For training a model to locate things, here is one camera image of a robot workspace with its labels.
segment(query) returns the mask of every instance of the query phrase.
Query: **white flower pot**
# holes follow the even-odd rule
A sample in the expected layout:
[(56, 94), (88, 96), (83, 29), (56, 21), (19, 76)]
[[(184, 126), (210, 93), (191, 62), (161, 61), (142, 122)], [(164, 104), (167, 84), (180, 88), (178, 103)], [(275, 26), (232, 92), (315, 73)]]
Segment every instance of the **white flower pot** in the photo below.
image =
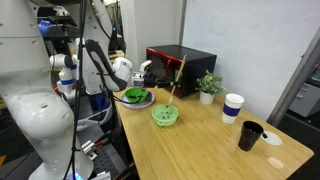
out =
[(200, 102), (203, 104), (212, 104), (214, 95), (200, 91)]

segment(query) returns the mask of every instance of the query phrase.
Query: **white wall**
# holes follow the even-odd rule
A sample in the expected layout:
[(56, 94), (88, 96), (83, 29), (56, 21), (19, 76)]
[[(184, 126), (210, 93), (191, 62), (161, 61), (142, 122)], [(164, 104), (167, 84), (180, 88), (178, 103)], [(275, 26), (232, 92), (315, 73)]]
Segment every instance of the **white wall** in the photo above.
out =
[(319, 0), (188, 0), (183, 45), (218, 55), (228, 92), (266, 120), (320, 25)]
[(138, 70), (149, 46), (178, 44), (183, 0), (121, 0), (127, 58)]

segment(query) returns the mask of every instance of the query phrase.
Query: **plate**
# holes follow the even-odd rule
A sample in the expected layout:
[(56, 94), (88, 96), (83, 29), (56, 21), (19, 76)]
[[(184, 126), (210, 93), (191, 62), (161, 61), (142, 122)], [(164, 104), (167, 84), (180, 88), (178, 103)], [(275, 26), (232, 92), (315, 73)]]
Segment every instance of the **plate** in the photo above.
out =
[[(151, 101), (150, 102), (143, 102), (143, 103), (139, 103), (139, 104), (127, 104), (127, 103), (121, 102), (121, 104), (129, 109), (142, 109), (142, 108), (148, 107), (156, 99), (156, 96), (153, 94), (153, 92), (151, 92), (151, 91), (148, 91), (148, 92), (151, 93)], [(125, 102), (129, 102), (129, 100), (127, 99), (127, 97), (124, 94), (121, 96), (121, 100), (125, 101)]]

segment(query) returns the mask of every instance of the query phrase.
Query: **green object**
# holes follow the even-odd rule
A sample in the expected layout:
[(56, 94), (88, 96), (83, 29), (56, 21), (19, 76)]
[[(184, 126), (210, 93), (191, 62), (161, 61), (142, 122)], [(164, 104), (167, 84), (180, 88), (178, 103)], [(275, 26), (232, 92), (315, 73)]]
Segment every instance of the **green object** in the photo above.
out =
[(140, 88), (131, 88), (128, 89), (124, 95), (129, 100), (129, 102), (138, 104), (145, 101), (148, 95), (148, 91)]
[(152, 117), (159, 126), (171, 126), (177, 120), (179, 111), (174, 106), (159, 104), (152, 109)]
[(196, 90), (211, 95), (220, 94), (226, 90), (226, 88), (221, 85), (222, 79), (222, 76), (218, 76), (213, 72), (211, 73), (206, 70), (206, 74), (202, 78), (197, 79), (198, 87)]

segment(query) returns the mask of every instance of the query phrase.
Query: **green bowl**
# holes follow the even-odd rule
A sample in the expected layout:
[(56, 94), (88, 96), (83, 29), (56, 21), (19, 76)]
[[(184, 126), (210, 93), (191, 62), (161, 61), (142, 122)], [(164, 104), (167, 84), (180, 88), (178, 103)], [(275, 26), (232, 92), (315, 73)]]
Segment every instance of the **green bowl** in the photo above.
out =
[(148, 91), (140, 88), (131, 88), (124, 95), (131, 103), (142, 103), (146, 100)]
[(159, 126), (171, 126), (178, 118), (179, 111), (174, 106), (159, 104), (152, 109), (153, 121)]

